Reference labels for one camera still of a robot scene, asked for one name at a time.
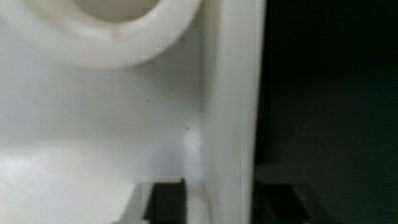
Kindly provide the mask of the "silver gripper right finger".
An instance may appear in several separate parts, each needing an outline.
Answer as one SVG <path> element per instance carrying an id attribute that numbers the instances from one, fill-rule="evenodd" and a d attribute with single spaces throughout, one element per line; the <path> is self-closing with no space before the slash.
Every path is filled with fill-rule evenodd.
<path id="1" fill-rule="evenodd" d="M 314 189 L 303 184 L 255 182 L 253 224 L 322 224 Z"/>

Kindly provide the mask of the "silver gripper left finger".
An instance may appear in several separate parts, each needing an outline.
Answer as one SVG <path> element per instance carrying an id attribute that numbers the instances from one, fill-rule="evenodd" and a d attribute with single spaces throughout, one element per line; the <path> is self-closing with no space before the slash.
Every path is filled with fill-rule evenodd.
<path id="1" fill-rule="evenodd" d="M 189 224 L 189 185 L 184 178 L 150 185 L 141 224 Z"/>

